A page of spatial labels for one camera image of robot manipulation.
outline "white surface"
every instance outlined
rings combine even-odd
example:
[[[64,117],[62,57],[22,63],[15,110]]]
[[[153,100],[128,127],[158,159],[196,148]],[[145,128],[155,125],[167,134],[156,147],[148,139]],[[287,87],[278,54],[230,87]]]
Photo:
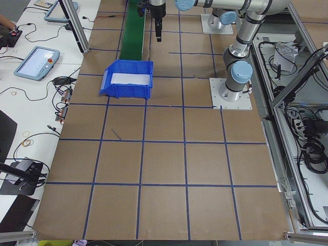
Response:
[[[33,7],[35,0],[32,0],[29,7]],[[82,16],[87,16],[90,19],[96,17],[100,0],[76,0],[79,3],[79,9],[77,11],[81,24],[85,28],[92,29],[93,23],[87,19],[82,19]],[[17,25],[26,23],[35,23],[37,31],[28,35],[30,40],[47,39],[57,34],[58,28],[62,24],[49,23],[43,19],[44,13],[35,9],[27,9],[22,17],[17,22]],[[47,77],[41,81],[34,81],[27,78],[17,77],[13,74],[14,70],[22,62],[18,59],[1,59],[0,60],[0,92],[8,87],[17,87],[26,91],[30,99],[43,98],[46,95],[46,84],[59,76],[68,76],[76,69],[78,69],[83,61],[83,55],[79,51],[75,38],[71,31],[66,31],[61,28],[59,31],[59,37],[46,41],[30,43],[24,35],[34,30],[33,25],[22,26],[20,29],[23,31],[23,36],[20,37],[14,48],[9,48],[3,55],[13,55],[21,58],[25,58],[35,46],[42,46],[60,51],[60,57],[54,68],[48,73]],[[91,31],[85,30],[87,38],[89,38]],[[78,73],[75,73],[72,77],[76,78]],[[61,132],[62,125],[55,121],[55,110],[52,106],[52,97],[56,92],[52,83],[49,83],[48,97],[41,101],[28,101],[23,91],[17,89],[10,89],[0,94],[1,110],[17,122],[16,135],[8,154],[8,158],[13,157],[14,149],[26,138],[23,133],[29,132],[29,135],[33,135],[41,132],[53,133],[47,128],[47,125],[56,127],[57,131]],[[54,98],[54,102],[60,101],[61,96],[57,94]],[[33,145],[28,147],[20,147],[17,151],[17,158],[24,158],[25,156],[43,161],[48,166],[51,166],[51,162],[58,143],[58,137],[54,135],[38,135],[32,138],[34,140]],[[12,163],[12,160],[6,160],[6,164]],[[47,168],[43,168],[42,172],[46,173]],[[1,173],[0,178],[5,178],[6,174]],[[41,199],[44,187],[37,188],[32,198]],[[0,195],[0,221],[7,213],[8,209],[12,205],[16,196]],[[36,213],[33,213],[29,225],[33,225]]]
[[[237,102],[233,103],[224,100],[219,95],[219,88],[225,82],[225,78],[210,78],[213,108],[220,109],[222,107],[224,110],[252,110],[252,104],[248,93],[243,94]]]
[[[286,59],[290,60],[291,62],[295,63],[295,57],[294,56],[284,55],[284,57]],[[286,60],[285,58],[283,58],[276,50],[275,51],[275,56],[274,56],[274,59],[273,59],[273,64],[276,65],[277,67],[278,67],[278,65],[281,65],[281,70],[282,71],[291,72],[293,70],[294,64],[292,64],[290,61]]]
[[[130,74],[113,73],[111,84],[133,84],[148,86],[150,84],[150,75],[148,74]]]
[[[221,29],[214,29],[209,26],[208,21],[211,14],[201,14],[201,27],[203,28],[203,33],[206,34],[222,34],[222,35],[232,35],[234,34],[234,31],[232,29],[231,25],[226,25],[225,27]]]
[[[100,0],[75,0],[78,2],[79,8],[77,14],[81,25],[84,28],[92,29],[93,22],[89,22],[87,19],[82,19],[82,16],[86,16],[90,19],[96,17]],[[33,5],[34,0],[30,2],[28,7],[35,7]],[[21,18],[17,22],[17,26],[24,25],[27,23],[34,23],[36,25],[36,31],[29,34],[27,38],[30,41],[35,40],[46,40],[48,38],[57,35],[58,29],[64,26],[65,23],[51,23],[44,20],[45,11],[40,11],[36,9],[27,9],[22,14]],[[55,49],[60,51],[60,58],[57,63],[60,64],[81,64],[83,60],[83,55],[81,54],[78,45],[75,41],[72,31],[67,31],[65,28],[61,28],[59,31],[59,36],[57,38],[51,39],[49,41],[38,41],[35,43],[30,43],[25,39],[25,35],[34,30],[33,25],[21,26],[19,28],[23,31],[22,36],[19,38],[15,47],[9,48],[5,54],[2,55],[12,55],[18,56],[20,58],[25,58],[35,46],[42,46],[50,49]],[[84,30],[87,39],[89,40],[91,31]],[[0,63],[10,62],[10,63],[20,63],[18,59],[0,59]]]

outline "cable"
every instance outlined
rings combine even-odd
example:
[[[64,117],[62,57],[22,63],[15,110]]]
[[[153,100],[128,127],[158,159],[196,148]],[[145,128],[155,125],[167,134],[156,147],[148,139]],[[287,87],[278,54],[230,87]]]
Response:
[[[263,55],[262,50],[261,50],[261,45],[266,44],[266,43],[272,44],[271,42],[265,42],[265,41],[260,42],[260,43],[258,44],[258,50],[260,51],[260,56],[261,56],[261,58],[262,58],[262,62],[263,62],[263,64],[264,64],[265,71],[266,71],[267,76],[268,76],[269,81],[270,81],[270,88],[271,88],[271,91],[273,92],[273,91],[274,91],[273,85],[275,85],[276,88],[277,88],[278,86],[277,86],[277,84],[272,80],[272,78],[271,78],[271,76],[270,76],[270,73],[269,73],[269,71],[268,71],[268,69],[267,69],[267,66],[266,66],[266,64],[265,64],[265,58],[264,58],[264,55]]]
[[[102,19],[102,18],[114,18],[114,17],[119,17],[119,16],[125,16],[125,14],[117,14],[117,15],[105,15],[105,16],[96,16],[96,19]],[[94,22],[94,20],[90,20],[88,17],[86,16],[82,16],[82,19],[87,19],[89,22]]]
[[[23,90],[23,89],[21,89],[21,88],[17,88],[17,87],[9,87],[9,88],[3,90],[2,92],[0,92],[0,95],[1,95],[2,93],[4,93],[4,92],[8,91],[9,89],[16,89],[16,90],[23,91],[24,94],[25,94],[25,97],[26,97],[29,101],[41,101],[41,100],[44,100],[44,99],[46,99],[46,98],[48,97],[48,94],[49,94],[49,88],[48,88],[48,85],[49,85],[50,82],[52,82],[52,81],[49,81],[49,82],[47,83],[47,85],[46,85],[46,88],[47,88],[46,96],[44,96],[43,98],[40,98],[40,99],[30,99],[30,98],[28,97],[28,95],[27,95],[27,93],[26,93],[25,90]]]
[[[104,244],[106,244],[106,245],[108,245],[108,246],[118,246],[118,245],[116,245],[116,244],[112,244],[112,243],[110,243],[110,242],[106,242],[106,241],[104,241],[104,240],[91,240],[91,241],[88,241],[88,243],[87,243],[87,245],[90,245],[91,243],[96,243],[96,242],[100,242],[100,243],[104,243]],[[137,243],[135,246],[139,246],[140,244],[141,245],[143,245],[143,240],[141,240],[139,243]]]
[[[291,60],[287,59],[286,57],[284,57],[284,56],[279,52],[279,50],[277,49],[276,45],[274,45],[274,48],[275,48],[275,50],[278,52],[278,54],[279,54],[282,58],[284,58],[285,60],[287,60],[287,61],[289,61],[291,64],[293,64],[293,65],[296,67],[296,71],[297,71],[297,65],[296,65],[293,61],[291,61]]]
[[[300,166],[301,164],[300,164],[300,161],[301,161],[300,158],[298,158],[298,160],[297,160],[297,169],[298,169],[298,173],[299,173],[299,175],[300,175],[300,177],[301,177],[301,180],[302,180],[302,184],[303,184],[303,187],[304,187],[304,190],[305,190],[306,198],[307,198],[307,201],[308,201],[308,203],[309,203],[310,209],[311,209],[313,215],[314,215],[318,220],[320,220],[320,221],[321,221],[322,223],[324,223],[324,224],[328,224],[328,221],[326,221],[326,220],[324,220],[323,218],[321,218],[321,217],[317,214],[316,210],[315,210],[314,207],[313,207],[313,204],[312,204],[312,201],[311,201],[311,198],[310,198],[309,188],[308,188],[308,186],[307,186],[307,184],[306,184],[306,182],[305,182],[305,179],[304,179],[303,174],[302,174],[302,171],[301,171],[301,166]]]
[[[34,26],[34,30],[33,30],[33,31],[30,31],[29,33],[27,33],[27,34],[25,35],[25,39],[26,39],[28,42],[30,42],[30,43],[35,43],[35,42],[45,42],[45,41],[49,41],[49,40],[51,40],[51,39],[57,38],[57,37],[59,36],[59,31],[60,31],[60,29],[63,28],[63,27],[65,27],[65,25],[59,27],[58,30],[57,30],[57,35],[54,36],[54,37],[51,37],[51,38],[48,38],[48,39],[44,39],[44,40],[34,40],[34,41],[31,41],[31,40],[29,40],[29,39],[27,38],[27,36],[30,35],[30,34],[33,33],[33,32],[36,32],[36,24],[34,24],[34,23],[27,23],[27,24],[24,24],[24,25],[20,25],[20,26],[18,26],[17,28],[19,28],[19,27],[21,27],[21,26],[29,26],[29,25],[33,25],[33,26]]]
[[[70,75],[68,75],[68,77],[70,78],[74,73],[76,73],[78,70],[80,70],[81,67],[79,67],[78,69],[76,69],[74,72],[72,72]]]
[[[41,9],[41,8],[35,8],[35,7],[26,7],[26,8],[23,10],[23,12],[24,12],[26,9],[39,9],[39,10],[43,10],[43,11],[48,12],[48,9]]]
[[[288,102],[285,102],[285,108],[284,108],[284,111],[285,111],[285,112],[284,112],[285,117],[286,117],[286,111],[287,111],[287,108],[288,108]],[[309,112],[313,113],[315,117],[317,117],[316,112],[314,112],[312,109],[310,109],[310,108],[308,108],[308,107],[305,107],[305,106],[300,106],[300,108],[303,108],[303,109],[308,110]],[[289,121],[287,118],[286,118],[286,121],[287,121],[288,126],[290,127],[290,121]],[[308,169],[309,169],[310,171],[312,171],[312,172],[316,172],[316,171],[318,171],[318,170],[314,169],[314,168],[312,167],[311,163],[312,163],[312,162],[317,163],[317,162],[319,162],[320,160],[323,160],[323,161],[324,161],[324,164],[325,164],[325,169],[322,170],[322,171],[319,171],[319,172],[326,172],[326,170],[328,170],[328,166],[327,166],[327,157],[326,157],[325,153],[323,152],[323,150],[320,148],[319,145],[316,145],[316,146],[317,146],[317,147],[315,147],[315,148],[316,148],[316,150],[315,150],[316,152],[314,152],[313,149],[312,149],[313,147],[311,146],[311,144],[309,144],[309,142],[307,142],[306,144],[304,144],[303,146],[301,146],[300,143],[299,143],[298,138],[295,137],[293,131],[292,131],[292,135],[294,136],[294,141],[295,141],[296,145],[299,146],[300,149],[301,149],[301,153],[299,153],[299,148],[296,148],[296,150],[297,150],[297,163],[296,163],[296,164],[297,164],[297,169],[298,169],[298,172],[299,172],[299,175],[300,175],[301,181],[302,181],[302,185],[303,185],[304,190],[305,190],[306,198],[307,198],[307,201],[308,201],[308,203],[309,203],[310,209],[311,209],[313,215],[314,215],[318,220],[320,220],[321,222],[323,222],[323,223],[325,223],[325,224],[328,224],[328,221],[326,221],[326,220],[324,220],[323,218],[321,218],[321,217],[317,214],[316,210],[314,209],[313,204],[312,204],[312,201],[311,201],[311,198],[310,198],[309,187],[308,187],[308,185],[307,185],[306,182],[305,182],[305,179],[304,179],[304,177],[303,177],[303,174],[302,174],[302,171],[301,171],[301,168],[300,168],[301,161],[303,160],[303,161],[304,161],[304,164],[305,164],[305,166],[306,166],[306,168],[308,168]]]
[[[67,89],[70,91],[70,93],[72,93],[73,90],[72,90],[72,87],[67,87],[66,85],[60,85],[60,86],[57,87],[57,86],[54,84],[54,82],[52,82],[52,83],[53,83],[53,85],[54,85],[54,87],[55,87],[55,89],[56,89],[56,92],[55,92],[55,94],[54,94],[53,97],[52,97],[51,103],[52,103],[52,106],[54,107],[54,109],[56,110],[55,115],[58,116],[58,113],[60,113],[60,109],[59,109],[59,108],[55,105],[55,103],[54,103],[54,100],[55,100],[55,96],[56,96],[56,94],[58,93],[59,95],[63,95],[64,91],[61,90],[62,87],[67,88]]]
[[[3,180],[3,181],[11,181],[11,182],[14,182],[14,183],[16,183],[16,182],[25,182],[25,184],[28,184],[28,185],[30,185],[30,186],[33,186],[33,187],[41,187],[41,186],[43,186],[46,182],[46,180],[45,179],[40,179],[40,180],[38,180],[37,182],[30,182],[30,181],[28,181],[28,180],[26,180],[26,179],[24,179],[24,178],[22,178],[22,177],[19,177],[19,176],[17,176],[18,177],[18,179],[17,180],[12,180],[12,179],[3,179],[3,178],[0,178],[0,180]]]
[[[8,45],[6,46],[6,50],[4,51],[4,52],[2,52],[2,53],[0,53],[0,55],[2,55],[2,54],[5,54],[7,51],[8,51]]]
[[[12,55],[4,55],[4,56],[0,56],[0,58],[16,58],[16,59],[19,59],[19,60],[24,60],[23,58],[19,58],[19,57],[16,57],[16,56],[12,56]]]
[[[274,60],[274,55],[272,55],[272,56],[270,56],[269,57],[269,60],[268,60],[268,62],[269,62],[269,66],[270,66],[270,68],[274,71],[274,72],[276,72],[277,74],[278,74],[278,69],[276,69],[275,67],[274,67],[274,64],[272,64],[271,62]],[[281,74],[281,75],[283,75],[283,76],[290,76],[290,75],[293,75],[293,74],[295,74],[296,72],[297,72],[297,65],[295,64],[295,71],[294,72],[291,72],[291,73],[289,73],[289,74]]]
[[[17,150],[19,149],[19,147],[22,145],[22,143],[23,143],[24,141],[26,141],[27,139],[29,139],[29,138],[31,138],[31,137],[35,137],[35,136],[43,135],[43,134],[54,135],[54,136],[56,136],[56,137],[60,137],[59,135],[57,135],[57,134],[55,134],[55,133],[51,133],[51,132],[36,133],[36,134],[31,135],[31,136],[28,136],[28,137],[25,138],[21,143],[19,143],[19,145],[18,145],[18,146],[16,147],[16,149],[14,150],[14,153],[13,153],[13,159],[14,159],[15,161],[17,161],[17,158],[15,157],[15,154],[16,154]]]
[[[40,160],[30,159],[30,158],[6,158],[6,160],[15,160],[15,161],[17,161],[17,160],[32,160],[32,161],[35,161],[35,162],[42,163],[48,169],[48,172],[50,172],[49,166],[47,164],[45,164],[43,161],[40,161]]]

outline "brown cardboard work surface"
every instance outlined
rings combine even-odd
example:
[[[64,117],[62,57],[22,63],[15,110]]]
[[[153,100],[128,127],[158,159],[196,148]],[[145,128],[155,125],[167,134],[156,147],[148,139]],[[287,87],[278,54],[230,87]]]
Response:
[[[126,1],[103,0],[99,10],[121,16],[95,21],[98,50],[78,76],[34,225],[39,238],[282,239],[286,219],[254,101],[252,111],[212,109],[208,78],[226,77],[221,54],[234,36],[200,34],[206,10],[178,16],[168,2],[162,42],[154,23],[145,32],[151,99],[108,99],[98,95],[101,75],[119,55]]]
[[[292,0],[302,22],[328,23],[326,0]]]

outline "metal bracket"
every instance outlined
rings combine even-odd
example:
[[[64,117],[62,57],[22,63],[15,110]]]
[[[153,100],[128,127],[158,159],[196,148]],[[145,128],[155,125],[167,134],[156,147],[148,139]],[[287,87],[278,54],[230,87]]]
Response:
[[[205,34],[222,34],[222,35],[232,35],[234,31],[231,25],[226,25],[221,29],[213,29],[209,26],[208,21],[211,14],[201,14],[201,27],[203,28],[203,33]]]
[[[226,82],[226,78],[210,78],[211,94],[213,109],[226,110],[252,110],[250,95],[242,94],[241,98],[236,102],[228,102],[219,95],[220,86]]]
[[[35,235],[35,231],[2,232],[0,233],[0,243],[29,239],[29,238],[33,238],[34,235]]]

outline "electronic device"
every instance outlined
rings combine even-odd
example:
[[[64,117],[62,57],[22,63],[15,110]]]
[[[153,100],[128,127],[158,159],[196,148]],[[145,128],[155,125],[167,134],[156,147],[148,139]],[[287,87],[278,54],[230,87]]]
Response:
[[[10,31],[8,28],[3,28],[0,32],[0,47],[14,47],[21,35],[21,30]]]
[[[16,134],[17,123],[0,110],[0,162],[5,162]]]
[[[44,181],[39,180],[42,167],[42,163],[34,162],[27,157],[11,165],[0,162],[0,172],[7,173],[0,188],[0,195],[33,195],[36,184]]]
[[[34,5],[49,9],[52,6],[52,3],[42,1],[42,0],[38,0],[34,3]]]
[[[18,195],[0,222],[0,233],[23,231],[39,202],[40,200]]]
[[[53,68],[60,55],[58,50],[35,46],[14,71],[19,77],[41,80]]]
[[[75,10],[77,10],[78,3],[73,2],[73,6],[74,6]],[[67,23],[68,22],[68,20],[65,17],[65,14],[62,10],[62,7],[60,6],[58,1],[56,1],[52,5],[52,7],[46,13],[44,19],[48,22],[61,22],[61,23]]]

